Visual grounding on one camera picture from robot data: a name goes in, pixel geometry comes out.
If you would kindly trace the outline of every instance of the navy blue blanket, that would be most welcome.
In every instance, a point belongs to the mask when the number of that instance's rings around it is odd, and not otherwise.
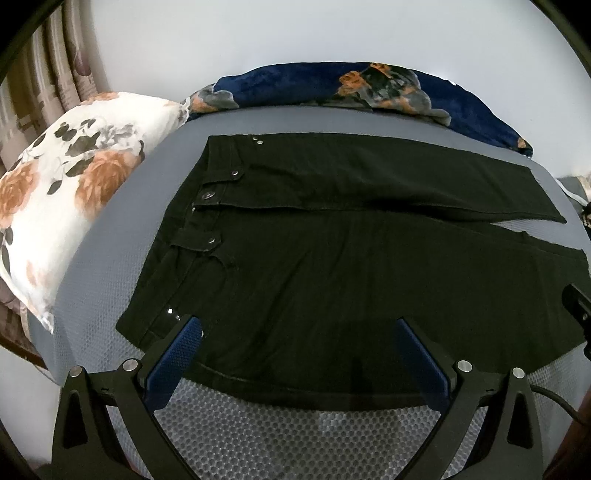
[[[533,149],[474,94],[448,80],[383,63],[286,63],[222,77],[190,97],[189,120],[265,105],[377,109],[412,115],[527,157]]]

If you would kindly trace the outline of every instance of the floral pillow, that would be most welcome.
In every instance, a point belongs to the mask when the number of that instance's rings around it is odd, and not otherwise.
[[[53,304],[92,222],[187,106],[106,92],[66,112],[0,179],[0,277],[53,332]]]

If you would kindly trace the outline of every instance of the black pants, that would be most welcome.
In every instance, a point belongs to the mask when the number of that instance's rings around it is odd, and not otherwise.
[[[584,253],[486,221],[563,221],[529,169],[393,138],[210,137],[118,330],[146,349],[203,321],[187,376],[326,410],[422,404],[394,349],[414,318],[479,369],[531,372],[583,341],[561,306]]]

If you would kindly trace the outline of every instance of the bed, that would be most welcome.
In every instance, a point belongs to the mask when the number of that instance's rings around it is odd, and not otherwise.
[[[101,371],[141,354],[115,331],[115,323],[131,298],[164,209],[200,157],[209,135],[306,131],[408,138],[526,165],[567,223],[512,220],[503,226],[591,255],[591,244],[568,198],[542,167],[518,153],[437,125],[380,113],[295,106],[214,113],[189,122],[166,138],[105,207],[77,250],[59,289],[54,335],[30,320],[33,342],[55,379],[63,382],[74,364],[84,365],[90,372]],[[165,157],[174,158],[174,163],[159,161]],[[579,404],[591,384],[586,361],[582,349],[577,348],[531,374],[530,381]],[[545,399],[537,398],[537,407],[548,463],[568,428],[569,418]],[[483,414],[480,411],[475,417],[449,474],[466,461]],[[338,476],[347,472],[352,478],[395,478],[438,414],[427,407],[353,413],[291,411],[249,404],[182,380],[171,403],[157,417],[175,447],[202,478],[267,478],[280,473],[286,478],[301,473],[325,478],[320,466],[327,464],[341,465]],[[112,420],[126,454],[141,469],[116,411]],[[291,443],[294,436],[302,438],[298,446]],[[380,448],[370,465],[353,453],[372,445]],[[317,453],[305,461],[295,460],[306,448]]]

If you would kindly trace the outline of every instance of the metal rivet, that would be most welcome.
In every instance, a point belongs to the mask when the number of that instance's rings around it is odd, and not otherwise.
[[[75,367],[70,368],[70,376],[76,378],[78,375],[82,373],[82,367],[80,365],[76,365]]]
[[[519,367],[515,367],[513,370],[513,375],[515,375],[517,378],[523,378],[525,377],[525,372],[519,368]]]
[[[468,361],[468,360],[460,360],[457,363],[457,367],[462,371],[462,372],[470,372],[472,371],[472,364]]]
[[[123,362],[123,370],[126,372],[132,372],[136,368],[138,368],[138,361],[135,358],[130,358],[129,360]]]

